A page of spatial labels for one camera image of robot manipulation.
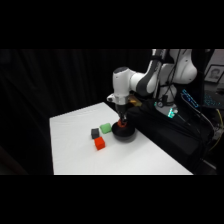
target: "cube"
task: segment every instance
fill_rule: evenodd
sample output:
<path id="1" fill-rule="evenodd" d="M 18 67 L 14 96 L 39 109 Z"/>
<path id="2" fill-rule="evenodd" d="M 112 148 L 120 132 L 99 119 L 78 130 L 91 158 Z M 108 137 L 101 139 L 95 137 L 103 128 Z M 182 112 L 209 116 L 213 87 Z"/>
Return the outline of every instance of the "cube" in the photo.
<path id="1" fill-rule="evenodd" d="M 99 138 L 100 137 L 99 129 L 98 128 L 92 129 L 91 135 L 92 135 L 92 139 Z"/>
<path id="2" fill-rule="evenodd" d="M 106 147 L 102 137 L 94 139 L 97 150 L 101 150 Z"/>
<path id="3" fill-rule="evenodd" d="M 111 128 L 111 125 L 108 123 L 108 124 L 104 124 L 104 125 L 101 125 L 100 126 L 100 129 L 102 131 L 103 134 L 107 134 L 109 132 L 112 131 L 112 128 Z"/>

